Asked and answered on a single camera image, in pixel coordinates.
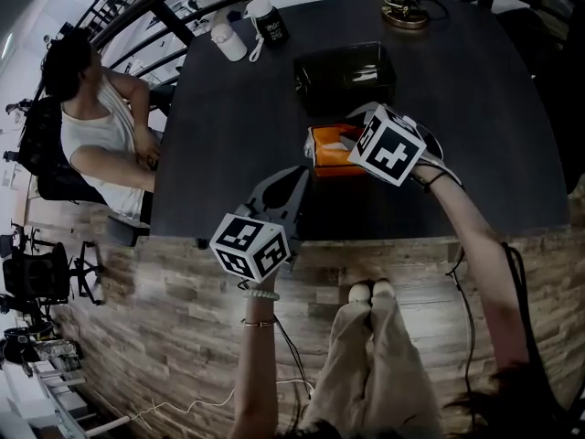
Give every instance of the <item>gold bracelet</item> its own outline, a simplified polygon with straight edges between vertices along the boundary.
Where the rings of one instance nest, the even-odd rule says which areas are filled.
[[[262,327],[268,327],[268,326],[273,326],[275,324],[276,320],[269,320],[267,322],[257,322],[256,324],[251,324],[250,322],[246,322],[245,318],[241,319],[241,323],[244,324],[245,327],[258,327],[258,328],[262,328]]]

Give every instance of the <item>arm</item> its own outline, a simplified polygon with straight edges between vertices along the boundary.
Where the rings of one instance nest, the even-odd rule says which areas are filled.
[[[274,291],[276,273],[258,285]],[[248,300],[246,320],[266,322],[274,318],[274,302],[268,299]],[[276,397],[276,358],[274,325],[245,327],[236,374],[236,421],[229,439],[271,439],[278,426]]]
[[[71,155],[71,165],[86,176],[119,186],[154,192],[154,172],[98,146],[82,146]]]
[[[438,176],[439,171],[417,166],[415,173],[430,182]],[[433,182],[431,190],[465,249],[484,308],[498,368],[505,369],[515,363],[528,362],[526,335],[514,280],[494,230],[450,177],[443,176]]]
[[[134,147],[136,154],[156,161],[159,148],[155,139],[148,130],[148,114],[150,113],[150,89],[148,83],[136,77],[118,73],[110,69],[103,69],[105,76],[112,86],[127,99],[134,118]]]

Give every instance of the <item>white tank top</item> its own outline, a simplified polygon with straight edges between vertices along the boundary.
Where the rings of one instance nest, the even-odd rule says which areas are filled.
[[[107,117],[82,121],[63,113],[61,144],[69,164],[71,156],[81,146],[99,146],[108,151],[128,155],[129,159],[135,161],[134,118],[120,93],[105,75],[101,79],[98,100],[110,111]],[[110,184],[84,174],[82,176],[100,192],[111,209],[133,220],[140,218],[143,190]]]

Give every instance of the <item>hair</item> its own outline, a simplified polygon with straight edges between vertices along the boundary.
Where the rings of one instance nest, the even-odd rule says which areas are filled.
[[[569,438],[569,428],[555,418],[550,404],[542,395],[536,382],[534,369],[528,364],[520,364],[511,369],[498,372],[492,377],[496,389],[491,392],[473,392],[459,397],[445,406],[446,409],[460,408],[465,413],[473,412],[475,428],[461,434],[446,434],[450,439],[517,439],[519,437]],[[334,426],[320,420],[307,430],[298,428],[300,409],[295,407],[296,418],[284,433],[275,435],[276,439],[341,439]],[[353,439],[361,439],[360,432]],[[401,436],[391,429],[367,437],[399,439]]]
[[[52,41],[41,64],[45,91],[59,102],[73,99],[80,90],[80,74],[91,64],[89,30],[76,28]]]

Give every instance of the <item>desk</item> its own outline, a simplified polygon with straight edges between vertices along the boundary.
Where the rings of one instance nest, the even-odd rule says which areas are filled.
[[[207,37],[195,39],[165,130],[152,234],[209,239],[224,214],[265,177],[309,166],[307,127],[335,119],[311,119],[304,111],[294,91],[293,59],[375,40],[387,48],[397,74],[393,107],[432,129],[447,165],[497,230],[567,224],[555,140],[522,59],[490,12],[444,4],[450,17],[419,32],[385,24],[379,0],[284,8],[291,39],[279,49],[264,48],[255,64],[230,62]],[[234,27],[252,50],[250,21]],[[306,240],[453,234],[440,206],[418,185],[397,188],[373,177],[316,178],[300,232]]]

